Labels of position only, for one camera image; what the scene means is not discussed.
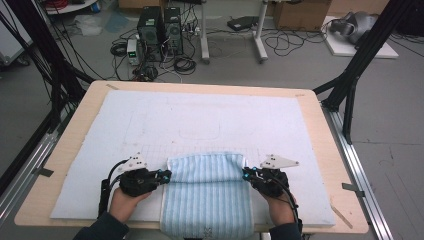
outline blue striped towel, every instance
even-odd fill
[[[193,154],[168,159],[160,229],[168,236],[243,239],[253,234],[249,184],[243,155]]]

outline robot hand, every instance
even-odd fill
[[[285,172],[280,169],[249,168],[243,169],[243,179],[250,182],[252,187],[260,193],[277,198],[289,189],[289,181]]]
[[[169,183],[171,174],[171,171],[161,169],[151,172],[146,168],[131,170],[121,175],[119,186],[125,194],[137,197]]]

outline gray floor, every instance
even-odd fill
[[[78,14],[91,13],[83,10]],[[113,6],[96,16],[102,18],[101,35],[75,35],[72,42],[96,72],[110,77],[113,75],[111,42],[134,28],[136,22],[125,18],[129,14]],[[72,18],[72,14],[65,16],[65,20]],[[208,20],[208,24],[227,29],[226,20]],[[272,21],[267,19],[266,24],[270,27]],[[424,45],[400,42],[424,54]],[[421,188],[424,130],[420,126],[424,122],[424,61],[417,54],[393,42],[388,43],[400,56],[396,60],[374,59],[361,77],[352,139],[393,237],[424,239],[424,191]],[[198,39],[194,39],[193,44],[197,48],[194,59],[198,65],[194,74],[182,76],[183,83],[313,89],[337,77],[351,60],[350,57],[332,56],[325,43],[305,43],[286,57],[279,57],[266,47],[269,60],[259,64],[249,36],[221,33],[210,35],[212,58],[210,64],[205,65],[200,61]],[[131,77],[125,60],[119,75],[126,79]],[[157,79],[157,82],[180,81],[173,74]],[[319,95],[319,99],[325,99],[327,94]],[[33,65],[12,66],[0,72],[0,99],[2,174],[41,123],[50,105],[41,76]],[[16,226],[13,217],[18,207],[19,204],[0,228],[2,239],[70,239],[78,230]],[[366,235],[316,234],[311,239],[374,239],[374,236],[370,231]]]

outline hand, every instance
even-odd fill
[[[288,197],[285,194],[279,196],[278,199],[265,196],[262,193],[261,195],[268,202],[269,215],[275,226],[295,222],[293,211],[290,207],[290,203],[288,203]]]
[[[117,188],[113,192],[112,203],[109,213],[118,221],[125,223],[131,217],[137,204],[150,196],[152,192],[145,193],[138,197],[131,197],[122,192],[121,188]]]

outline wooden tabletop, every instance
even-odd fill
[[[336,219],[336,225],[331,228],[305,228],[304,232],[365,233],[368,231],[367,221],[355,193],[342,189],[342,183],[351,183],[351,181],[320,103],[313,91],[305,89],[116,81],[96,81],[91,84],[45,165],[45,168],[54,171],[54,174],[50,177],[38,177],[15,217],[17,225],[88,226],[93,222],[92,220],[51,219],[50,214],[61,192],[66,174],[79,152],[84,137],[101,108],[106,94],[109,91],[118,89],[297,98]],[[130,222],[128,225],[133,228],[159,228],[159,222]],[[267,231],[269,227],[256,225],[255,230]]]

